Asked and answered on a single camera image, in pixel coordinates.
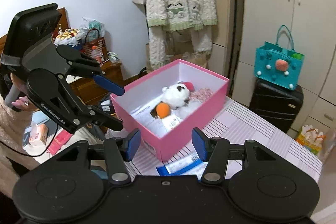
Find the person left hand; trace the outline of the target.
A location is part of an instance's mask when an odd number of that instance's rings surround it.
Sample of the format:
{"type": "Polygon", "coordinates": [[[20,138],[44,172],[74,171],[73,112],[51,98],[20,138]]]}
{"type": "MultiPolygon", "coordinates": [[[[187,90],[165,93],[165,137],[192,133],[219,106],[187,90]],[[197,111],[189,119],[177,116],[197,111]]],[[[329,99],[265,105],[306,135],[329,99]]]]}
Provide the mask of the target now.
{"type": "Polygon", "coordinates": [[[18,97],[18,99],[12,102],[11,104],[15,106],[17,109],[22,110],[22,111],[26,111],[26,112],[37,111],[38,108],[26,96],[26,92],[27,92],[26,83],[12,73],[10,77],[11,77],[11,80],[14,86],[18,88],[21,92],[23,92],[25,95],[24,97],[18,97]]]}

